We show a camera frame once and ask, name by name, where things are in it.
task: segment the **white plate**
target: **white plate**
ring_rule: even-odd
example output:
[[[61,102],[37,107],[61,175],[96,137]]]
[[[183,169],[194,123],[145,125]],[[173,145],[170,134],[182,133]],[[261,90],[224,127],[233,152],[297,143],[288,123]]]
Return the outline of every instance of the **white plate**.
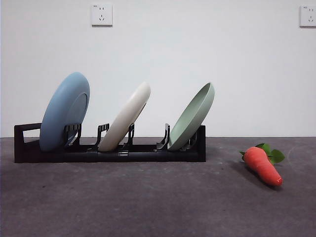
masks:
[[[129,98],[117,115],[99,146],[100,152],[114,150],[128,132],[128,127],[136,121],[150,96],[150,86],[143,82]]]

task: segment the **dish rack divider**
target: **dish rack divider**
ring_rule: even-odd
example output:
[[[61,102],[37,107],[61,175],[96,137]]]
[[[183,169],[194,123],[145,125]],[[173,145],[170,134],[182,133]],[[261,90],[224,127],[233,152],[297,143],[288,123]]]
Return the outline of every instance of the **dish rack divider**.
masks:
[[[133,161],[191,161],[205,162],[205,126],[201,125],[192,138],[178,151],[168,151],[170,126],[165,125],[164,138],[156,144],[133,144],[135,125],[128,128],[128,140],[110,152],[98,151],[101,134],[108,131],[110,124],[98,126],[95,144],[80,144],[81,124],[64,127],[64,145],[52,152],[40,150],[39,140],[25,142],[24,131],[40,129],[41,123],[14,126],[14,162],[133,162]],[[70,132],[77,132],[74,142],[65,146]]]

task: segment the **dish rack base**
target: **dish rack base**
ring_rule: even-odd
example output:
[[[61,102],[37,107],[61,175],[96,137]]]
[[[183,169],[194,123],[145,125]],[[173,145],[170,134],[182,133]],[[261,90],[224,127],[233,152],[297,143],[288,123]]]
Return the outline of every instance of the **dish rack base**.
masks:
[[[159,161],[190,161],[205,162],[205,126],[201,125],[192,138],[180,150],[168,151],[170,126],[165,125],[165,135],[161,142],[145,145],[133,144],[135,126],[128,129],[128,141],[110,152],[98,151],[101,133],[107,131],[110,125],[98,126],[97,142],[95,144],[80,144],[81,124],[70,124],[64,128],[64,144],[67,143],[69,132],[77,132],[73,143],[62,146],[52,152],[43,152],[40,141],[24,141],[24,131],[40,129],[41,123],[16,125],[14,127],[14,162],[42,163],[42,162],[159,162]]]

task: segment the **toy carrot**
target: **toy carrot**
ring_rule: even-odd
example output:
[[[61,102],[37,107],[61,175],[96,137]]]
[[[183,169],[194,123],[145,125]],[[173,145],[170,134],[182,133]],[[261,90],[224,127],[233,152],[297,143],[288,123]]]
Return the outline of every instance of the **toy carrot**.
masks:
[[[266,143],[249,148],[246,152],[240,152],[242,159],[267,184],[280,186],[283,182],[281,176],[274,167],[275,163],[284,160],[285,156],[278,150],[270,151]]]

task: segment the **electrical outlet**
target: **electrical outlet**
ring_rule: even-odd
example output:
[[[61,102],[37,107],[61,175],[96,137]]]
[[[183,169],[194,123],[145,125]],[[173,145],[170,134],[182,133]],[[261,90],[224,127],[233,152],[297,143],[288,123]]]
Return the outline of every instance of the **electrical outlet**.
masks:
[[[94,4],[91,6],[92,26],[112,26],[112,4]]]
[[[316,27],[316,6],[301,6],[301,27]]]

